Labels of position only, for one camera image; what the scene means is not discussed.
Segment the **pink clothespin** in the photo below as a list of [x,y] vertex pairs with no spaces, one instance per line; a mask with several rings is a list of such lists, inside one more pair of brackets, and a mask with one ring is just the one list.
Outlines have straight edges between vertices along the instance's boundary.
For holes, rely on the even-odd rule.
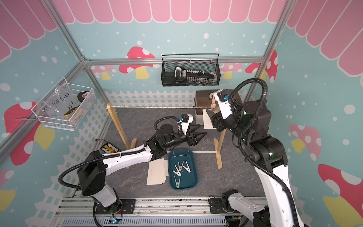
[[181,164],[181,165],[178,163],[178,170],[179,170],[179,172],[181,172],[181,170],[182,170],[182,168],[183,168],[183,164],[184,164],[184,161],[182,162],[182,164]]
[[214,110],[215,110],[215,108],[216,108],[216,100],[215,100],[214,95],[210,95],[210,98],[212,99],[212,101],[211,101],[211,107],[210,107],[210,110],[211,110],[211,111],[214,111]]

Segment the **white clothespin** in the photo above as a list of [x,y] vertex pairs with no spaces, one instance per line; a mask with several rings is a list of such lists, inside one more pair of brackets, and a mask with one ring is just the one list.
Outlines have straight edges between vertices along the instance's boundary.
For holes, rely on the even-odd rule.
[[190,173],[191,172],[191,169],[190,169],[190,167],[189,167],[189,164],[188,164],[188,162],[187,161],[184,161],[184,163],[183,163],[183,166],[182,166],[188,173]]
[[177,176],[181,177],[181,172],[180,172],[180,170],[179,170],[179,167],[177,167],[176,165],[175,165],[175,170],[173,170],[172,172],[173,172],[175,175],[177,175]]

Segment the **green clothespin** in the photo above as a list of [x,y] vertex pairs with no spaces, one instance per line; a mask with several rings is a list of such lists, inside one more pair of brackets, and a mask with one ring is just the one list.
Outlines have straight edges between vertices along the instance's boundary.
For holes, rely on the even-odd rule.
[[180,184],[181,184],[181,178],[176,178],[176,176],[174,176],[174,180],[175,180],[175,187],[176,189],[180,188]]

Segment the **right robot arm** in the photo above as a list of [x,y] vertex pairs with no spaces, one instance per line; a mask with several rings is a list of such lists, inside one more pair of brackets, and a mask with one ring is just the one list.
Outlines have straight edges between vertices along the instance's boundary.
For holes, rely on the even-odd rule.
[[[234,99],[241,88],[252,83],[261,86],[260,99],[245,103]],[[220,109],[217,113],[207,111],[213,128],[230,131],[237,138],[236,146],[258,174],[268,203],[261,207],[231,189],[222,195],[222,208],[244,215],[255,227],[304,227],[291,191],[285,148],[268,133],[271,112],[266,107],[267,94],[266,82],[258,78],[243,81],[233,91],[221,89],[212,94]]]

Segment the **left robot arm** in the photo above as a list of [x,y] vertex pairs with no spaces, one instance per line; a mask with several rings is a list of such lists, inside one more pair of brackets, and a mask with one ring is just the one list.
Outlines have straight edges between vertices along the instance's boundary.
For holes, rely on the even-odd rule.
[[106,177],[126,167],[162,158],[167,151],[183,143],[196,146],[207,132],[193,122],[193,116],[166,116],[154,124],[155,133],[142,145],[125,151],[102,154],[93,151],[82,163],[66,169],[58,177],[60,185],[80,190],[105,210],[120,209],[118,194],[106,183]]

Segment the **brown lid storage box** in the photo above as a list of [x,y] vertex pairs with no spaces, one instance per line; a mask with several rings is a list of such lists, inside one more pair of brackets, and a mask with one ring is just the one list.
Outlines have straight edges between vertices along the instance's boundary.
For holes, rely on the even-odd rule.
[[[203,125],[203,109],[210,109],[211,101],[210,95],[214,95],[217,91],[213,90],[200,90],[196,92],[195,96],[195,114],[196,123]],[[216,113],[220,112],[218,102],[216,101],[216,108],[214,110]]]

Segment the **wooden drying rack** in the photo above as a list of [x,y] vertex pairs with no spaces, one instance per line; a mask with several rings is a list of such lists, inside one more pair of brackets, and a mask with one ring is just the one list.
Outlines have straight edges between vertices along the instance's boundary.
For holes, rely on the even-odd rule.
[[[116,113],[116,106],[113,106],[111,103],[108,103],[106,106],[112,121],[115,124],[115,127],[118,131],[118,133],[120,134],[122,141],[124,142],[124,145],[126,146],[127,149],[131,149],[131,148],[135,148],[136,147],[136,142],[137,139],[134,138],[131,143],[128,141],[126,134],[123,130],[122,124],[117,116]],[[222,164],[222,157],[221,157],[221,149],[222,149],[222,145],[223,145],[223,141],[226,135],[226,129],[223,130],[221,132],[220,138],[219,139],[214,139],[214,147],[215,147],[215,151],[194,151],[194,153],[197,154],[215,154],[216,155],[216,163],[217,163],[217,168],[221,169],[223,167]]]

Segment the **teal plastic tray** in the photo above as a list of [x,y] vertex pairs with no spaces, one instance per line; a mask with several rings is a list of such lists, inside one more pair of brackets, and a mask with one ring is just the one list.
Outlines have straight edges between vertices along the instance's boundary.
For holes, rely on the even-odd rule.
[[[188,162],[191,172],[188,173],[184,168],[182,168],[180,188],[176,189],[174,176],[176,176],[176,178],[179,178],[179,176],[175,175],[172,171],[175,170],[175,165],[178,167],[178,163],[181,165],[183,161]],[[175,190],[191,189],[194,188],[198,183],[198,173],[194,154],[190,149],[182,148],[170,152],[168,156],[168,170],[170,186]]]

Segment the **black socket tool set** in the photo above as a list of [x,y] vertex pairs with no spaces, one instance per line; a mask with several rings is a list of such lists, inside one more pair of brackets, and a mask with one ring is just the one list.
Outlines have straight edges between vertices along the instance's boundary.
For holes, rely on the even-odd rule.
[[214,72],[206,73],[204,71],[176,67],[174,70],[174,80],[187,84],[216,84],[218,82],[218,75]]

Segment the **black yellow small device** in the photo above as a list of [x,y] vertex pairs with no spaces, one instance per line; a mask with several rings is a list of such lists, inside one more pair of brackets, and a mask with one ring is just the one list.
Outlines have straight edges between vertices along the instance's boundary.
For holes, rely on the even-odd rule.
[[104,153],[107,153],[107,154],[112,154],[112,153],[117,153],[119,152],[120,150],[114,146],[113,144],[109,143],[109,142],[106,142],[101,148],[100,148],[101,151],[103,151]]

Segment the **black tape roll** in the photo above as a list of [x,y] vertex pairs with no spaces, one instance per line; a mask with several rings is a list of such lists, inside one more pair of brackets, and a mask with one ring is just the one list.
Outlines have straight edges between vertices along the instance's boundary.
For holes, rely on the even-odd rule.
[[88,94],[89,94],[89,91],[81,91],[81,92],[79,92],[77,94],[78,101],[80,103],[82,103],[86,99],[86,97],[87,97]]

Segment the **yellow black utility knife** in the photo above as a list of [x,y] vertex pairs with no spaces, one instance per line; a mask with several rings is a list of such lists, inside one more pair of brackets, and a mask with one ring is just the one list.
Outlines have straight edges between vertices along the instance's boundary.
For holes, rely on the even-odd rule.
[[69,110],[67,113],[65,113],[63,116],[64,117],[69,117],[71,116],[76,110],[78,109],[78,107],[74,107],[71,110]]

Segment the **clear plastic bag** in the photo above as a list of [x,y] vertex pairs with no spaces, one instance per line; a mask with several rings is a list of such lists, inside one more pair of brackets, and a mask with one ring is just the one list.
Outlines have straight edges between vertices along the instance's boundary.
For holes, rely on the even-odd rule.
[[46,104],[61,115],[64,115],[72,108],[79,106],[79,102],[72,95],[70,89],[60,85],[55,86],[54,91],[52,91],[47,98]]

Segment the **black mesh wall basket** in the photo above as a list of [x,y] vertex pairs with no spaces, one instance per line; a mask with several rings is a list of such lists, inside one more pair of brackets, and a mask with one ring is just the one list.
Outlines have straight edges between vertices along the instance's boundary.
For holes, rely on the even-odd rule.
[[161,58],[163,87],[219,85],[219,54],[165,54]]

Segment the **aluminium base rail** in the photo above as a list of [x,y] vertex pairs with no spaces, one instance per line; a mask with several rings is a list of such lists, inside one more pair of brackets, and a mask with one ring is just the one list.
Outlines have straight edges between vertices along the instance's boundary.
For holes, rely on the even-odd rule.
[[[136,198],[127,205],[117,220],[109,214],[97,214],[102,227],[225,227],[231,217],[246,220],[240,213],[223,213],[212,207],[211,197]],[[76,195],[60,203],[52,227],[94,227],[93,200]]]

